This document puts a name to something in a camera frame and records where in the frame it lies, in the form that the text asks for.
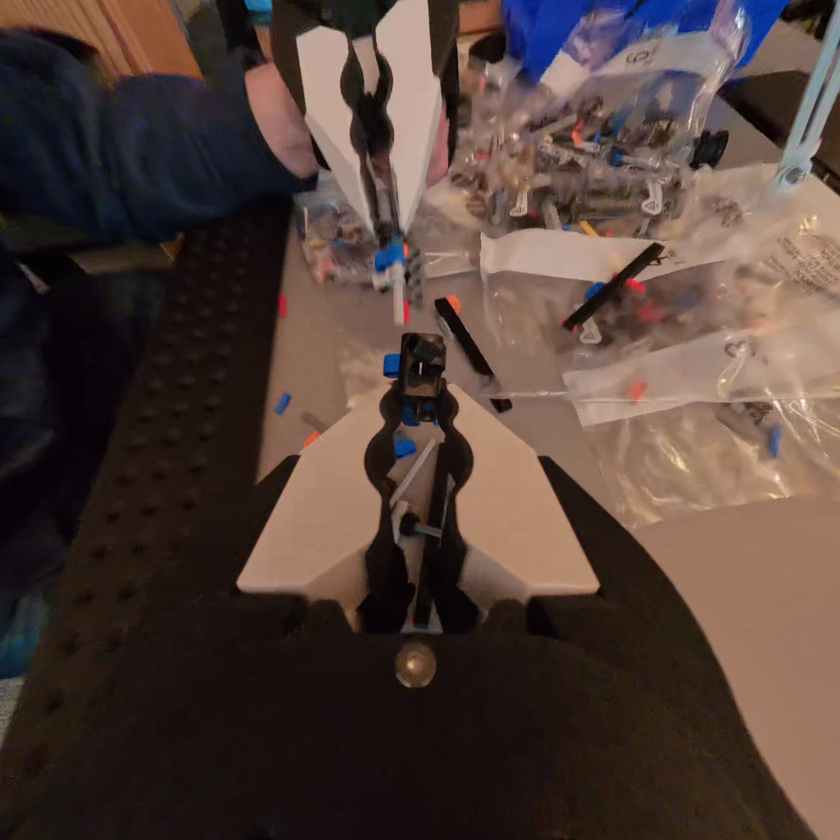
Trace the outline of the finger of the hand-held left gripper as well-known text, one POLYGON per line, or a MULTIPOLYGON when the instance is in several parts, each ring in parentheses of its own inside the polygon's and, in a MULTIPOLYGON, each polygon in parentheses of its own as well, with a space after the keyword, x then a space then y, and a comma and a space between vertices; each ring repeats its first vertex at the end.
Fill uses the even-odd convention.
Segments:
POLYGON ((383 150, 382 69, 375 35, 313 28, 297 38, 304 119, 335 181, 365 226, 381 222, 375 158, 383 150))
POLYGON ((372 229, 382 223, 407 233, 427 188, 427 175, 443 114, 440 80, 433 72, 426 1, 396 2, 374 33, 380 90, 374 96, 374 174, 390 165, 392 219, 385 200, 371 205, 372 229))

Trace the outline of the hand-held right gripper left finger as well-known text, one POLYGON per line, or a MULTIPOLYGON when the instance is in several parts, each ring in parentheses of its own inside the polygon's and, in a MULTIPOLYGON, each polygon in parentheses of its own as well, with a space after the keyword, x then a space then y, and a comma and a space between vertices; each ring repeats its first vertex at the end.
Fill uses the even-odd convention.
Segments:
POLYGON ((383 382, 304 448, 237 579, 239 590, 336 601, 362 627, 401 625, 390 499, 400 403, 383 382))

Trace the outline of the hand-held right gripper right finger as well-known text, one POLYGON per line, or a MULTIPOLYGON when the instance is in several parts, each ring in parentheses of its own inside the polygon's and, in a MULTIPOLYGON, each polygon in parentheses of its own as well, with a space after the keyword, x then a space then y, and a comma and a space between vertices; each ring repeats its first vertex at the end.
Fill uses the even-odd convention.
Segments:
POLYGON ((441 627, 600 582, 534 449, 456 385, 441 392, 441 627))

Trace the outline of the long black lego beam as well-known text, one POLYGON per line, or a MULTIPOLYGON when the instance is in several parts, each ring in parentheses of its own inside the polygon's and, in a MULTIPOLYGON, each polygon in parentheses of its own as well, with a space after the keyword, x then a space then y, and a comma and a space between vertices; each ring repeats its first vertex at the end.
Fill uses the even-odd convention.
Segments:
POLYGON ((499 393, 500 383, 487 358, 460 317, 458 307, 450 297, 434 299, 437 326, 447 341, 453 344, 467 363, 476 389, 497 414, 509 413, 512 401, 499 393))

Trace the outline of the person's left forearm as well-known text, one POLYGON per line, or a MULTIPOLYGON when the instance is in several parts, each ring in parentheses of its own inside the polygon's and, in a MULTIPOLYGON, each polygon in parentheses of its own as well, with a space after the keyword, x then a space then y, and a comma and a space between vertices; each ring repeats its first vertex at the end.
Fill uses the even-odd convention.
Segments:
POLYGON ((296 177, 263 140, 245 73, 228 66, 221 87, 161 74, 107 83, 63 45, 3 29, 2 210, 156 243, 314 187, 318 174, 296 177))

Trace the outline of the long black lego axle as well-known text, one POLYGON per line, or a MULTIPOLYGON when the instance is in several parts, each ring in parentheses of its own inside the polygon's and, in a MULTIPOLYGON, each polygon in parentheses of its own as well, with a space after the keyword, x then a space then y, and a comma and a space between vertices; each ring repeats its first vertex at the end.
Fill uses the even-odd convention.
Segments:
POLYGON ((416 573, 415 595, 406 614, 403 634, 440 632, 440 621, 434 618, 432 576, 439 551, 443 546, 443 528, 447 521, 452 490, 451 478, 443 447, 437 446, 427 519, 424 521, 418 514, 411 511, 404 499, 399 500, 392 511, 395 536, 402 541, 408 539, 423 542, 422 555, 416 573))

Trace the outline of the light grey lego axle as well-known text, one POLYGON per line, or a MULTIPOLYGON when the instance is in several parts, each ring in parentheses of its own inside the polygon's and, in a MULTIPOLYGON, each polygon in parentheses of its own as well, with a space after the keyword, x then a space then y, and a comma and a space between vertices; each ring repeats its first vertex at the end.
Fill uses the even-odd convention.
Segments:
POLYGON ((406 491, 414 482, 415 478, 418 474, 424 469, 426 462, 428 461, 430 455, 435 451, 436 447, 438 446, 438 441, 434 439, 430 439, 423 450, 415 457, 415 460, 409 470, 406 472, 400 483, 396 486, 394 491, 392 492, 391 499, 390 499, 390 507, 393 509, 395 505, 403 499, 406 491))

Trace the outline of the large bag dark lego pieces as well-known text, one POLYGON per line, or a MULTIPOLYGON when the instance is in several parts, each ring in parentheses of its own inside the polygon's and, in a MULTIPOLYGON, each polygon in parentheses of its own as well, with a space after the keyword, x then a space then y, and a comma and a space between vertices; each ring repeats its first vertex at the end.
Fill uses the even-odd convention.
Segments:
POLYGON ((697 71, 638 69, 661 28, 627 58, 616 52, 626 20, 593 12, 577 24, 541 78, 509 51, 508 34, 470 47, 465 103, 449 181, 487 235, 547 228, 651 238, 690 198, 695 143, 711 102, 751 39, 741 2, 719 2, 712 57, 697 71))

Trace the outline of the black lego beam red pins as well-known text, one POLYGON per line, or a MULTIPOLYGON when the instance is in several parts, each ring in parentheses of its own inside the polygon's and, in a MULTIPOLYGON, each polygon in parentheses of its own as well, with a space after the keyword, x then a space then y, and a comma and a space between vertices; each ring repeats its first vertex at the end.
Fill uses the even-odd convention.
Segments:
POLYGON ((607 303, 618 297, 625 285, 646 268, 651 266, 665 252, 665 244, 654 242, 634 257, 624 268, 595 292, 590 292, 582 304, 563 321, 563 330, 573 333, 588 319, 592 318, 607 303))

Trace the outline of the person's left hand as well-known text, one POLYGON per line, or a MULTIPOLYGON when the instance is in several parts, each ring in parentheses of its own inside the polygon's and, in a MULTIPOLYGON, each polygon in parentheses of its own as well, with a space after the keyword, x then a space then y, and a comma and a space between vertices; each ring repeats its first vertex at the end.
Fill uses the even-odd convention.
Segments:
POLYGON ((316 175, 319 163, 309 128, 278 68, 249 69, 245 91, 257 128, 278 162, 300 179, 316 175))

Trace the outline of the blue plastic bin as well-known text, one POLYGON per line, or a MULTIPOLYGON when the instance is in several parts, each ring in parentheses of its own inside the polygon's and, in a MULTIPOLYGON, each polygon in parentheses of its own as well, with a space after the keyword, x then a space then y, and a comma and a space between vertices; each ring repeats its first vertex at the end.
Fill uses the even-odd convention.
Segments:
POLYGON ((616 54, 627 58, 632 43, 661 28, 674 37, 657 36, 645 57, 630 67, 651 70, 697 71, 700 60, 712 57, 712 20, 719 2, 713 1, 505 1, 501 3, 507 45, 529 79, 549 68, 573 29, 588 13, 616 13, 626 20, 616 54))

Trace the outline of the dark perforated board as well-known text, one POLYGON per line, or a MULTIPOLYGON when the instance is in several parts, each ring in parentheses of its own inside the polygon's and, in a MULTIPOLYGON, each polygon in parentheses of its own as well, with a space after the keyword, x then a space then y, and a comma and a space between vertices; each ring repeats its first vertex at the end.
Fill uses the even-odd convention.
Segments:
POLYGON ((295 608, 235 579, 289 215, 185 238, 3 743, 2 838, 278 835, 295 608))

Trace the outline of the pile of clear plastic bags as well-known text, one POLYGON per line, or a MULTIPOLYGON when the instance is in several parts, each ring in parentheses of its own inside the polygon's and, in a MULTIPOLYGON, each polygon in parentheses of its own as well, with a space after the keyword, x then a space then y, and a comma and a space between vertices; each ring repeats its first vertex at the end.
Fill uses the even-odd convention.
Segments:
POLYGON ((647 242, 476 240, 484 307, 461 317, 495 374, 463 378, 485 402, 563 406, 632 527, 838 500, 838 189, 773 176, 700 175, 659 257, 572 332, 564 320, 647 242))

